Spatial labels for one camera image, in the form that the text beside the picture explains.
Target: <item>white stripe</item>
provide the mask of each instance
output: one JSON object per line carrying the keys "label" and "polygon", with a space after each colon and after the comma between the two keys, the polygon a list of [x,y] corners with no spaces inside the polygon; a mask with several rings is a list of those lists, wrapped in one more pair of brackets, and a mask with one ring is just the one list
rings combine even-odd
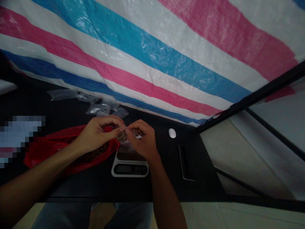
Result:
{"label": "white stripe", "polygon": [[153,105],[155,107],[159,107],[163,110],[168,110],[168,111],[171,111],[171,112],[174,112],[177,114],[181,114],[186,117],[194,118],[197,120],[210,118],[209,116],[206,116],[203,114],[198,114],[198,113],[194,113],[189,110],[186,110],[186,109],[175,107],[160,99],[156,99],[154,97],[149,97],[140,92],[136,92],[136,91],[133,91],[126,87],[123,87],[119,84],[116,84],[113,81],[104,79],[100,76],[100,74],[97,71],[95,71],[91,68],[85,67],[83,65],[79,65],[74,62],[68,61],[61,57],[55,56],[51,53],[48,53],[44,47],[37,45],[33,42],[10,37],[10,36],[4,35],[4,34],[0,34],[0,40],[2,41],[2,42],[0,42],[0,48],[3,50],[9,51],[13,54],[20,55],[20,56],[32,57],[32,58],[36,58],[36,59],[43,59],[45,61],[48,61],[48,62],[54,64],[59,69],[76,74],[76,75],[84,77],[84,78],[102,82],[102,83],[106,84],[111,90],[119,92],[128,97],[135,98],[144,103]]}
{"label": "white stripe", "polygon": [[256,70],[223,52],[157,0],[96,0],[180,53],[236,84],[256,91],[268,81]]}
{"label": "white stripe", "polygon": [[4,1],[1,5],[23,15],[33,25],[72,41],[85,53],[112,66],[139,76],[156,86],[193,101],[210,105],[219,110],[226,110],[232,105],[231,102],[225,99],[205,93],[187,83],[151,68],[119,49],[74,29],[56,14],[30,0]]}
{"label": "white stripe", "polygon": [[[70,85],[70,84],[67,84],[65,83],[63,80],[60,80],[60,79],[50,79],[50,78],[47,78],[47,77],[44,77],[44,76],[41,76],[41,75],[37,75],[37,74],[34,74],[32,72],[29,72],[29,71],[24,71],[24,70],[21,70],[19,69],[13,61],[10,61],[10,63],[12,64],[12,67],[15,71],[17,72],[21,72],[21,73],[24,73],[26,74],[27,76],[29,77],[32,77],[32,78],[35,78],[35,79],[38,79],[38,80],[42,80],[42,81],[45,81],[45,82],[48,82],[48,83],[52,83],[52,84],[55,84],[55,85],[59,85],[59,86],[62,86],[62,87],[65,87],[65,88],[68,88],[68,89],[73,89],[73,90],[77,90],[79,92],[84,92],[84,93],[87,93],[87,94],[90,94],[90,95],[96,95],[100,98],[104,98],[104,99],[114,99],[112,96],[109,96],[107,94],[103,94],[103,93],[99,93],[99,92],[91,92],[91,91],[88,91],[88,90],[85,90],[83,88],[80,88],[80,87],[76,87],[76,86],[73,86],[73,85]],[[147,113],[150,113],[150,114],[153,114],[153,115],[156,115],[156,116],[160,116],[160,117],[163,117],[163,118],[167,118],[167,119],[170,119],[170,120],[173,120],[173,121],[176,121],[176,122],[179,122],[179,123],[183,123],[183,124],[186,124],[178,119],[174,119],[174,118],[171,118],[171,117],[167,117],[165,115],[162,115],[162,114],[159,114],[159,113],[156,113],[156,112],[153,112],[153,111],[150,111],[150,110],[146,110],[146,109],[143,109],[143,108],[140,108],[140,107],[136,107],[132,104],[129,104],[129,103],[124,103],[124,102],[120,102],[122,105],[124,106],[127,106],[127,107],[130,107],[130,108],[134,108],[134,109],[137,109],[137,110],[140,110],[140,111],[144,111],[144,112],[147,112]],[[188,123],[188,125],[191,125],[191,126],[195,126],[195,127],[198,127],[199,125],[196,124],[196,123],[193,123],[193,122],[190,122]]]}
{"label": "white stripe", "polygon": [[257,28],[284,42],[298,62],[305,60],[305,11],[292,0],[229,0]]}

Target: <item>pink stripe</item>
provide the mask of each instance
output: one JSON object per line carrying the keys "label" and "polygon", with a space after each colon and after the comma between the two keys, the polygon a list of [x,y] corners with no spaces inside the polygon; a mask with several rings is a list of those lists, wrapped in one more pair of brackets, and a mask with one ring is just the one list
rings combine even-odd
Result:
{"label": "pink stripe", "polygon": [[105,79],[131,90],[154,97],[178,108],[211,116],[221,112],[210,105],[202,104],[177,95],[122,69],[104,63],[84,51],[73,42],[33,26],[25,17],[0,7],[0,33],[27,40],[43,46],[49,53],[71,62],[96,70]]}
{"label": "pink stripe", "polygon": [[293,95],[295,94],[295,90],[290,86],[286,86],[284,88],[282,88],[281,90],[275,92],[274,94],[268,96],[265,101],[266,102],[270,102],[272,100],[284,97],[284,96],[288,96],[288,95]]}
{"label": "pink stripe", "polygon": [[227,0],[158,0],[194,32],[272,81],[298,64],[279,39],[256,28]]}

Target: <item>floor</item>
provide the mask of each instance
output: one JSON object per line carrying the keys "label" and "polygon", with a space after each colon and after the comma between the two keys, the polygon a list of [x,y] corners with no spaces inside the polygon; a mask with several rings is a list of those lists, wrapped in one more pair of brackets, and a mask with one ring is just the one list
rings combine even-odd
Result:
{"label": "floor", "polygon": [[[13,227],[30,229],[44,203],[35,204]],[[189,229],[193,228],[305,228],[305,214],[238,203],[181,203]],[[115,209],[111,203],[100,203],[91,213],[89,229],[101,229]],[[152,219],[151,229],[157,229]]]}

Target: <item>white mouse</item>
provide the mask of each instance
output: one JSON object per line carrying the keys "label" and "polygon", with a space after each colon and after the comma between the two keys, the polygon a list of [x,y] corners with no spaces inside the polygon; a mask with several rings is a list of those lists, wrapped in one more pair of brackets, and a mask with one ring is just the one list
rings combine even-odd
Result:
{"label": "white mouse", "polygon": [[174,129],[172,129],[172,128],[170,128],[170,129],[168,130],[168,134],[169,134],[169,136],[170,136],[171,138],[175,138],[175,137],[176,137],[176,131],[175,131]]}

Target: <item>hand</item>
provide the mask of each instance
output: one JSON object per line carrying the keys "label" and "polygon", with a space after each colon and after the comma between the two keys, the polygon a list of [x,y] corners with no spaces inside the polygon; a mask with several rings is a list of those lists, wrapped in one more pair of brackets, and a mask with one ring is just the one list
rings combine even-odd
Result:
{"label": "hand", "polygon": [[159,153],[157,151],[154,129],[143,120],[135,121],[128,127],[131,129],[139,128],[145,134],[142,138],[137,139],[131,130],[126,129],[127,139],[133,145],[137,153],[145,157],[147,161],[158,158]]}
{"label": "hand", "polygon": [[72,151],[79,154],[79,156],[82,156],[116,138],[125,129],[121,127],[105,133],[102,127],[109,124],[125,126],[123,120],[114,115],[95,117],[90,120],[80,135],[68,147],[73,149]]}

